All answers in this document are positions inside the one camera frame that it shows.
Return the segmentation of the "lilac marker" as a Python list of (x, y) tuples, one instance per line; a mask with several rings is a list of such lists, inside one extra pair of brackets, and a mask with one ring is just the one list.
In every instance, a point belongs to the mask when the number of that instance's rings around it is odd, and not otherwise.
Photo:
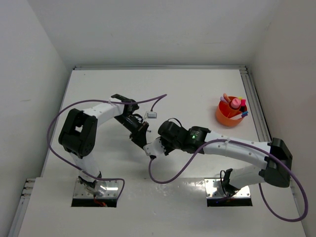
[(220, 97), (220, 100), (223, 102), (223, 103), (226, 103), (226, 104), (228, 104), (229, 102), (222, 96), (222, 97)]

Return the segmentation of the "grey orange marker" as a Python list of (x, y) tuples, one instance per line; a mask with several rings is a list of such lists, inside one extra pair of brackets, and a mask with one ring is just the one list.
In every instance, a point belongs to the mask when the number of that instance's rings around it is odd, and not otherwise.
[(223, 97), (228, 103), (231, 101), (229, 96), (226, 93), (223, 94)]

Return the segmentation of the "pink glue bottle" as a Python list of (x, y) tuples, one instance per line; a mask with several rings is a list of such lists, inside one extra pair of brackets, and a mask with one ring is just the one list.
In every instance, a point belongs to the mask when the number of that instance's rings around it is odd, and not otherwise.
[(234, 98), (231, 100), (230, 107), (234, 110), (238, 110), (241, 106), (241, 100), (238, 98)]

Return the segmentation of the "blue capped white pen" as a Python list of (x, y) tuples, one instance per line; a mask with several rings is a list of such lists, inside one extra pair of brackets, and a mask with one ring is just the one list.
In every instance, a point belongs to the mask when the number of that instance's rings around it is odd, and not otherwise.
[(232, 119), (232, 120), (238, 120), (238, 119), (244, 118), (245, 116), (248, 116), (248, 111), (245, 111), (245, 112), (243, 112), (243, 113), (240, 113), (240, 114), (238, 114), (238, 115), (236, 115), (236, 116), (234, 116), (234, 117), (231, 117), (230, 119)]

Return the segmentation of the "pink black highlighter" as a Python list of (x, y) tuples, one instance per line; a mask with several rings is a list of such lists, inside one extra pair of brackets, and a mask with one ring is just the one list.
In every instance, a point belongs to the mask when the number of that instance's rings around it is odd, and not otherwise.
[(246, 111), (246, 99), (241, 99), (240, 111), (242, 113)]

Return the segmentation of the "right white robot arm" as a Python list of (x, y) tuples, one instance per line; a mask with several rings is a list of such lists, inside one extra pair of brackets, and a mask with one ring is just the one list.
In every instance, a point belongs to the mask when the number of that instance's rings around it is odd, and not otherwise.
[(221, 190), (226, 194), (258, 183), (279, 188), (290, 185), (288, 171), (292, 166), (292, 154), (279, 138), (273, 138), (271, 142), (252, 142), (229, 138), (199, 126), (185, 129), (168, 120), (159, 127), (158, 134), (167, 153), (182, 150), (189, 154), (220, 155), (248, 163), (244, 168), (225, 171)]

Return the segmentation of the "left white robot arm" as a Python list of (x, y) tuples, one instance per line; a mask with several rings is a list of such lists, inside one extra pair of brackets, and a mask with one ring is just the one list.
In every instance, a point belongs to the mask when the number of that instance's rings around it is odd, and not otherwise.
[(101, 103), (85, 110), (71, 109), (62, 127), (58, 142), (81, 169), (80, 183), (91, 193), (97, 193), (106, 185), (94, 177), (102, 174), (92, 155), (98, 126), (115, 118), (128, 131), (130, 139), (141, 149), (147, 144), (146, 132), (149, 124), (136, 114), (138, 104), (133, 99), (115, 94), (111, 103)]

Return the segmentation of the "orange divided container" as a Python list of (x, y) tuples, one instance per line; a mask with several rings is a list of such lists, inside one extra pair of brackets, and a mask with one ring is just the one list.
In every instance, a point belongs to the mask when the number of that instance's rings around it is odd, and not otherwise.
[[(238, 98), (238, 97), (234, 97), (234, 96), (229, 96), (230, 100), (233, 100), (234, 98)], [(226, 104), (223, 103), (221, 100), (217, 106), (216, 112), (215, 112), (215, 117), (217, 119), (217, 121), (227, 127), (235, 127), (237, 126), (244, 118), (242, 119), (238, 119), (238, 120), (232, 120), (230, 119), (231, 117), (234, 117), (240, 113), (242, 113), (240, 111), (240, 108), (238, 110), (234, 110), (230, 107), (230, 103), (231, 101)]]

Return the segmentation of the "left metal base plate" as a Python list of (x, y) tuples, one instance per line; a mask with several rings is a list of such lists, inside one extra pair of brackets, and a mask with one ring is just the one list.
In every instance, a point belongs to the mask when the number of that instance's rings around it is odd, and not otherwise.
[(96, 181), (95, 188), (88, 187), (77, 178), (73, 198), (117, 198), (119, 185), (117, 181)]

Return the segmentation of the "metal base plate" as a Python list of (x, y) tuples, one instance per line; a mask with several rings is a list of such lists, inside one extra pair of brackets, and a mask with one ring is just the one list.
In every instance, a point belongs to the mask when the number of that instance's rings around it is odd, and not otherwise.
[(221, 188), (219, 178), (205, 178), (205, 191), (208, 199), (221, 199), (221, 198), (250, 198), (251, 193), (248, 186), (241, 188), (239, 191), (235, 191), (234, 195), (224, 193)]
[(119, 185), (117, 181), (96, 181), (95, 188), (88, 187), (77, 178), (73, 198), (117, 198)]

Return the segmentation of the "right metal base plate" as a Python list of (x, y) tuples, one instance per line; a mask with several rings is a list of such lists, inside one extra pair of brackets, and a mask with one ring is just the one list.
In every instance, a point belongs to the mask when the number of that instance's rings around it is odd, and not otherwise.
[(208, 199), (221, 199), (221, 198), (250, 198), (251, 193), (248, 186), (241, 188), (239, 191), (235, 191), (234, 195), (224, 193), (221, 188), (219, 178), (205, 178), (205, 191)]

